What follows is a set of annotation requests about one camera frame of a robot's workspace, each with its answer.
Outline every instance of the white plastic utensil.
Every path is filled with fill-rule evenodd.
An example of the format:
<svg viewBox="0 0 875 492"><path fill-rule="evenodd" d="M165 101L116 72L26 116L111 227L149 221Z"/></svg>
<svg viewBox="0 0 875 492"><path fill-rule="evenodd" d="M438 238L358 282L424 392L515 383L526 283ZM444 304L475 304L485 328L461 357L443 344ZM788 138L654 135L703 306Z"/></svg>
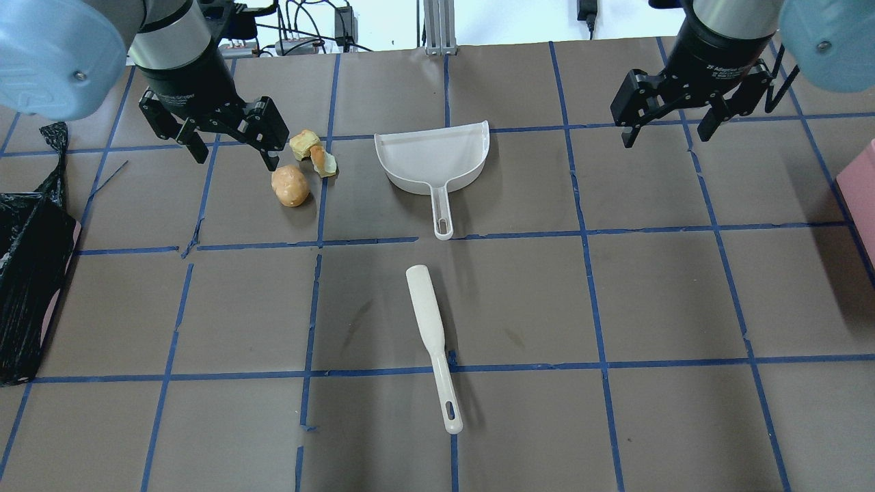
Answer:
<svg viewBox="0 0 875 492"><path fill-rule="evenodd" d="M374 135L389 180L408 193L431 195L435 236L452 237L448 193L470 185L489 153L489 122Z"/></svg>
<svg viewBox="0 0 875 492"><path fill-rule="evenodd" d="M441 413L444 415L444 428L450 434L462 431L462 415L456 401L456 391L450 379L450 367L444 352L444 323L440 319L438 299L431 284L429 269L423 264L407 269L407 286L413 300L413 313L419 325L419 335L423 337L425 349L431 356L431 367L437 383L437 397L440 398Z"/></svg>

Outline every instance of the pink box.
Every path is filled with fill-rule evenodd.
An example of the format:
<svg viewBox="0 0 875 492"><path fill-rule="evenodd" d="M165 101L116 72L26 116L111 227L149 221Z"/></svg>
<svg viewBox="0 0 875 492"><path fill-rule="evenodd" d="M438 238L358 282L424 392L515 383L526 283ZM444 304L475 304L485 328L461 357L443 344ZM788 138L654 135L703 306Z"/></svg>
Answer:
<svg viewBox="0 0 875 492"><path fill-rule="evenodd" d="M875 262L875 140L836 178L857 224L869 259Z"/></svg>

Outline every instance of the metal post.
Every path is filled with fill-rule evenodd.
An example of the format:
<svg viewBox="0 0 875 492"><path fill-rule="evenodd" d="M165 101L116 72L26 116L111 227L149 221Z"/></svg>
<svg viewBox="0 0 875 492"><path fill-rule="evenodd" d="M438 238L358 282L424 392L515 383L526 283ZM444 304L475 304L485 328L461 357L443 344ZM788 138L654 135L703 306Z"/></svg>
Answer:
<svg viewBox="0 0 875 492"><path fill-rule="evenodd" d="M423 0L425 5L425 52L456 54L456 14L453 0Z"/></svg>

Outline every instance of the white dustpan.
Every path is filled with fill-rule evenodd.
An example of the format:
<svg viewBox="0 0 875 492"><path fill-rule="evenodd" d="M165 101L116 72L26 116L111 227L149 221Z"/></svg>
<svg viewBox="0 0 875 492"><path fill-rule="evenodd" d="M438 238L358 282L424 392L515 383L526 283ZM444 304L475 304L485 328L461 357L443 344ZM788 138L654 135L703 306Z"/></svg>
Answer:
<svg viewBox="0 0 875 492"><path fill-rule="evenodd" d="M389 180L408 193L431 195L435 235L452 237L448 193L470 185L489 153L489 122L374 135Z"/></svg>

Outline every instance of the black trash bag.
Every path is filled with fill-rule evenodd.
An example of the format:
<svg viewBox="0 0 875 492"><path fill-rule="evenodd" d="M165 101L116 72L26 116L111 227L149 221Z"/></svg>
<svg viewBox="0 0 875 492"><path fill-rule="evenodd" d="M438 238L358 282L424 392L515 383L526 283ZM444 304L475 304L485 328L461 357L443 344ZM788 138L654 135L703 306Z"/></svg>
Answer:
<svg viewBox="0 0 875 492"><path fill-rule="evenodd" d="M0 386L37 374L81 229L67 214L67 124L39 131L58 165L33 193L0 193Z"/></svg>

